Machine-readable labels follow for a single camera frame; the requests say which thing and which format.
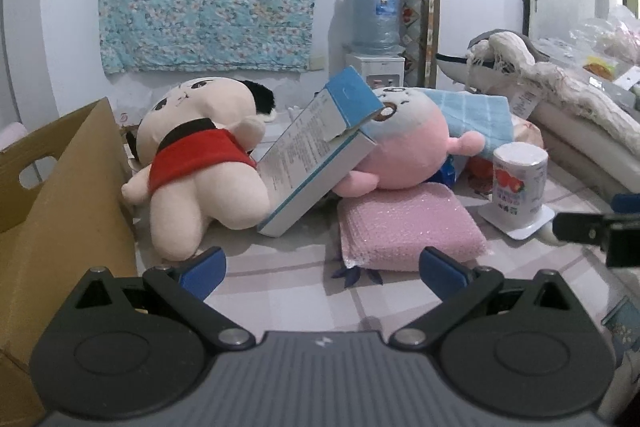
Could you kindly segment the pink round plush toy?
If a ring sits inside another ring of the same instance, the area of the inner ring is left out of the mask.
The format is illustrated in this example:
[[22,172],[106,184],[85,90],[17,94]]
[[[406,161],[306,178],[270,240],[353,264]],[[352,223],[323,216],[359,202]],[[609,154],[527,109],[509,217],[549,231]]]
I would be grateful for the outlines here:
[[435,174],[450,156],[472,157],[485,146],[484,135],[449,134],[440,108],[419,88],[385,87],[373,91],[383,109],[362,127],[375,142],[371,153],[333,187],[343,198],[374,190],[403,190]]

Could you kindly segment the blue white cardboard box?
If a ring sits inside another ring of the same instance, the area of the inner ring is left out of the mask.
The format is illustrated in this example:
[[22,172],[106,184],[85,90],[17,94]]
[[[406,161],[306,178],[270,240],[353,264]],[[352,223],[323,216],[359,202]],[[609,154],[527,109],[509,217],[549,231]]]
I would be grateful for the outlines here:
[[371,153],[363,126],[382,108],[352,67],[326,83],[258,161],[271,202],[259,234],[284,234]]

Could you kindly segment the light blue towel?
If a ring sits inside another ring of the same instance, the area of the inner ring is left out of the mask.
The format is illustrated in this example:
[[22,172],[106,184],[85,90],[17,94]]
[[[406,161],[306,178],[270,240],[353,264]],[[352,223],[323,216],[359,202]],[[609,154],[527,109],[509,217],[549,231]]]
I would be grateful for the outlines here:
[[480,157],[491,160],[496,148],[514,140],[509,102],[504,96],[434,89],[422,92],[444,114],[451,136],[461,138],[468,131],[484,136]]

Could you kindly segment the cream doll red shirt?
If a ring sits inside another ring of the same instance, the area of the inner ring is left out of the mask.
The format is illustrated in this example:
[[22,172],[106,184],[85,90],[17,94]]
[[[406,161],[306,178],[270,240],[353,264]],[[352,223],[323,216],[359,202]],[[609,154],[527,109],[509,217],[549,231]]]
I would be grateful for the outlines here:
[[260,83],[196,78],[163,95],[128,135],[141,168],[122,186],[122,197],[148,205],[160,257],[194,257],[214,221],[246,230],[269,215],[268,188],[250,154],[274,116],[274,94]]

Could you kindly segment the large brown cardboard box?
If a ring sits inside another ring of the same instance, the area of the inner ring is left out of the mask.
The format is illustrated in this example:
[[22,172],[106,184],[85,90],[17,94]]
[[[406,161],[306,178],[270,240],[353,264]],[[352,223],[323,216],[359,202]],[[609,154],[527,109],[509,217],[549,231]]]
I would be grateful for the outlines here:
[[28,361],[86,271],[137,273],[120,188],[130,176],[107,100],[30,132],[1,153],[1,422],[31,426],[43,408]]

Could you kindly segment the white water dispenser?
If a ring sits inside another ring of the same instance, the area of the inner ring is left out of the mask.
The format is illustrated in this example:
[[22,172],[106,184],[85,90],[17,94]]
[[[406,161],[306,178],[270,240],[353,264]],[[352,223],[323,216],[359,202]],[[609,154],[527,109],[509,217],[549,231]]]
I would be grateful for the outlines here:
[[371,89],[404,85],[405,59],[402,56],[347,53],[345,64],[356,69]]

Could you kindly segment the cream fringed blanket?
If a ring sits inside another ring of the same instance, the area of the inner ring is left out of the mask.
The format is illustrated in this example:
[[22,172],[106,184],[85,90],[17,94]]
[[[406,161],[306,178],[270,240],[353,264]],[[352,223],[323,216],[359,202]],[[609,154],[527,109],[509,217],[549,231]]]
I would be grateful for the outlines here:
[[492,30],[469,43],[466,62],[480,66],[494,60],[495,70],[510,66],[526,87],[540,88],[548,100],[576,116],[589,119],[612,138],[639,156],[639,123],[602,89],[576,78],[566,69],[542,58],[533,43],[510,30]]

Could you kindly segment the patterned folded board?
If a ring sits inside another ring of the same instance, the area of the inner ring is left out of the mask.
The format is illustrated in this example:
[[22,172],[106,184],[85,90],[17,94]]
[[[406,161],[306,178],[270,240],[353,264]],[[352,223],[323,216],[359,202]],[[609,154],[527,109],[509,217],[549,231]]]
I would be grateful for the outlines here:
[[435,88],[436,54],[440,26],[440,0],[401,0],[400,42],[404,47],[404,83]]

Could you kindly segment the blue water jug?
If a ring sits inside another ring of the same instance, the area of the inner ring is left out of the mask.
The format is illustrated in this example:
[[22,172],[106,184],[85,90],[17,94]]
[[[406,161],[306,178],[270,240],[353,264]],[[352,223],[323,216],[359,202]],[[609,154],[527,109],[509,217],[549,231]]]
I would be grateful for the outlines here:
[[401,0],[350,0],[352,43],[355,53],[396,55],[400,45]]

